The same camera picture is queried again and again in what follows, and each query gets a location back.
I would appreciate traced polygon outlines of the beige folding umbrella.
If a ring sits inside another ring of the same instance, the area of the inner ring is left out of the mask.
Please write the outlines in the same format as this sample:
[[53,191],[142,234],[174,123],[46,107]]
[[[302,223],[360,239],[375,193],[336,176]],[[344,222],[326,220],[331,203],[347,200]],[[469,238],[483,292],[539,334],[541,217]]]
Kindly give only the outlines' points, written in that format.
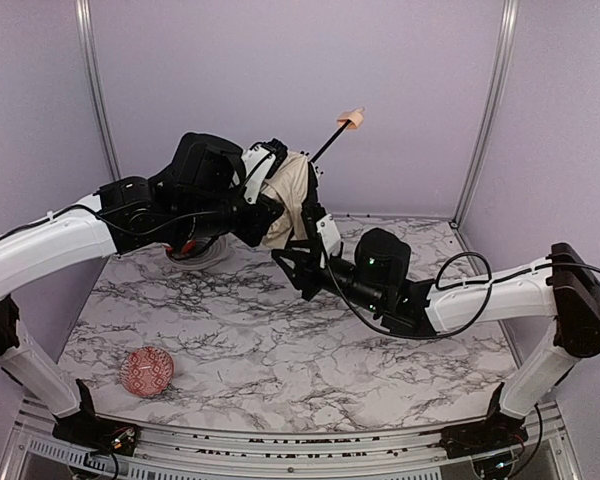
[[262,244],[270,249],[284,248],[291,240],[309,240],[302,219],[302,204],[307,199],[318,200],[318,159],[345,130],[356,130],[364,122],[364,107],[345,111],[337,119],[338,129],[318,150],[308,153],[291,152],[281,167],[268,180],[260,192],[279,201],[284,213],[270,227]]

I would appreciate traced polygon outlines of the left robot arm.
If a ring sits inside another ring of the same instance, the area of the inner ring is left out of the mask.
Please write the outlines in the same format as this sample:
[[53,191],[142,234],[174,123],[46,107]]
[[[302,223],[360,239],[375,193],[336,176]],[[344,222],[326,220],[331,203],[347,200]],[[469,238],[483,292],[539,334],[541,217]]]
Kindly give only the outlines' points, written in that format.
[[62,434],[115,434],[88,387],[67,378],[29,337],[12,294],[92,259],[151,244],[182,253],[189,243],[233,234],[256,246],[283,208],[261,194],[288,154],[277,139],[242,150],[209,134],[185,134],[159,173],[101,186],[74,204],[0,236],[0,367],[42,400]]

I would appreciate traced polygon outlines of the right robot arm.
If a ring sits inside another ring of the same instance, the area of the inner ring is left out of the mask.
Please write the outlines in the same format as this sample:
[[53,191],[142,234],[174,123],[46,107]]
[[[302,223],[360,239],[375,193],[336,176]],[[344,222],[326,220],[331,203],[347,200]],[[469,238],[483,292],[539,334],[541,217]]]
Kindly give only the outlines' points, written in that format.
[[331,254],[323,240],[292,241],[272,252],[295,289],[310,300],[339,296],[370,329],[405,340],[441,340],[480,322],[551,319],[519,370],[493,393],[485,422],[519,426],[541,397],[582,359],[600,354],[600,270],[567,243],[526,266],[444,285],[439,277],[407,277],[411,248],[374,228],[363,234],[353,261]]

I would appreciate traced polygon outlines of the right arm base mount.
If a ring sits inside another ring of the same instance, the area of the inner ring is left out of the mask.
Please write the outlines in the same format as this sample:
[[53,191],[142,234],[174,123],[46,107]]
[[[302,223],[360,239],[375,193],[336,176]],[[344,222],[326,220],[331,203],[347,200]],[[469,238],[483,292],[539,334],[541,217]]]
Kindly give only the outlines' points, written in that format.
[[489,427],[473,423],[445,427],[441,430],[439,445],[449,459],[456,459],[523,445],[528,438],[524,427]]

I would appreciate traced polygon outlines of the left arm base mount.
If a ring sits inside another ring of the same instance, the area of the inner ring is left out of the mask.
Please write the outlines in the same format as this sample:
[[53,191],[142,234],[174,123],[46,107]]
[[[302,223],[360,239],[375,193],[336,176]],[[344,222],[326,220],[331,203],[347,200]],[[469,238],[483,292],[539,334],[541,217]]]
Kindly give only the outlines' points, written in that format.
[[71,419],[56,421],[54,438],[88,447],[100,454],[132,456],[140,437],[140,427],[110,419]]

